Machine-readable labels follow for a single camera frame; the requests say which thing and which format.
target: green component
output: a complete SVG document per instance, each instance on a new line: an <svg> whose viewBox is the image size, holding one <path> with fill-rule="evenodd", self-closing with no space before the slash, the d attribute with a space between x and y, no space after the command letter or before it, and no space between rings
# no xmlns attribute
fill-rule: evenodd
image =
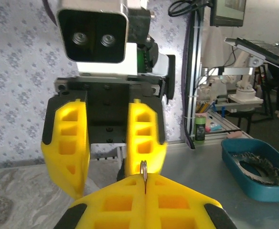
<svg viewBox="0 0 279 229"><path fill-rule="evenodd" d="M146 73L144 51L138 49L138 73Z"/></svg>
<svg viewBox="0 0 279 229"><path fill-rule="evenodd" d="M205 116L199 115L195 117L195 141L198 143L203 143L205 140L205 122Z"/></svg>

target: green bottle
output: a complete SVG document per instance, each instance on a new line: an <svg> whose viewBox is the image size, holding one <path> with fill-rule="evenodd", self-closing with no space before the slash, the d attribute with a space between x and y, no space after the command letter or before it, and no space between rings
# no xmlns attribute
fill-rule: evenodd
<svg viewBox="0 0 279 229"><path fill-rule="evenodd" d="M195 141L203 143L205 140L205 122L206 117L204 115L195 116Z"/></svg>

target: marble floor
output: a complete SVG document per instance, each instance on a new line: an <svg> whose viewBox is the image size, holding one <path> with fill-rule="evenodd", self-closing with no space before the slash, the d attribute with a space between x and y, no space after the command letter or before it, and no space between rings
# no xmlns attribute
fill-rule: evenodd
<svg viewBox="0 0 279 229"><path fill-rule="evenodd" d="M85 193L116 182L116 159L91 161ZM0 229L52 229L73 200L45 165L0 169Z"/></svg>

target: teal tray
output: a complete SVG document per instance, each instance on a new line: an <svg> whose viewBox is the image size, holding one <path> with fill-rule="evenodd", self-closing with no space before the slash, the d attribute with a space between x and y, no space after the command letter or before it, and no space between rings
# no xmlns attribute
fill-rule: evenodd
<svg viewBox="0 0 279 229"><path fill-rule="evenodd" d="M234 161L232 155L250 152L269 160L279 169L279 152L268 143L257 139L226 139L221 143L222 159L243 192L262 202L279 202L279 186L260 184L246 176Z"/></svg>

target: computer screen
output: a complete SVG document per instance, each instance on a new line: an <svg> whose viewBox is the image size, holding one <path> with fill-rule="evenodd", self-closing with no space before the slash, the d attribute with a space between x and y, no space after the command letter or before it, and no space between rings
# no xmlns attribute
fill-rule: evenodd
<svg viewBox="0 0 279 229"><path fill-rule="evenodd" d="M213 0L211 26L243 26L246 0Z"/></svg>

